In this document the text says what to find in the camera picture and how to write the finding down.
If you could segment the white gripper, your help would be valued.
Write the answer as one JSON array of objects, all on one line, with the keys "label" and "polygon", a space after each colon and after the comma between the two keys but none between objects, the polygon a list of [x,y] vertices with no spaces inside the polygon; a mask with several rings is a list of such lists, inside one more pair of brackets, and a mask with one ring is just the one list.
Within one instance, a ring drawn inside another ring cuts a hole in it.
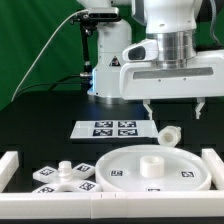
[{"label": "white gripper", "polygon": [[197,98],[195,115],[200,119],[204,97],[224,96],[224,50],[199,52],[184,68],[160,69],[153,62],[126,63],[120,71],[120,93],[126,100],[143,100],[150,120],[150,100]]}]

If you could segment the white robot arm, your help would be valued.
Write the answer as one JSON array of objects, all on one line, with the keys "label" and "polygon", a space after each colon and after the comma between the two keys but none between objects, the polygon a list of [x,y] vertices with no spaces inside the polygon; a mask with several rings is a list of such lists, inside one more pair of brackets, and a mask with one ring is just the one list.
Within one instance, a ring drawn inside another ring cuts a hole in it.
[{"label": "white robot arm", "polygon": [[197,51],[205,0],[77,0],[98,30],[98,63],[88,95],[113,101],[224,96],[224,49]]}]

